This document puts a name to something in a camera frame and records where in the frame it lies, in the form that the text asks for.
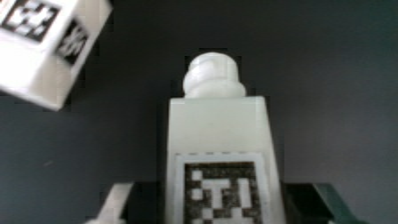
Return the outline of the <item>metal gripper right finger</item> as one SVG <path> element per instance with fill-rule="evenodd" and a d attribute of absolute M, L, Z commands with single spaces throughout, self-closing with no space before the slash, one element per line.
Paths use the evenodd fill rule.
<path fill-rule="evenodd" d="M 328 183 L 284 184 L 287 224 L 369 224 L 348 208 Z"/>

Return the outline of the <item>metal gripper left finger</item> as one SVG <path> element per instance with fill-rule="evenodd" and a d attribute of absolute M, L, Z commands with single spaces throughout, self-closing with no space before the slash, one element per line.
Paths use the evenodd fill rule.
<path fill-rule="evenodd" d="M 97 216 L 90 218 L 83 224 L 126 224 L 122 211 L 128 204 L 133 186 L 133 182 L 115 183 L 112 185 Z"/>

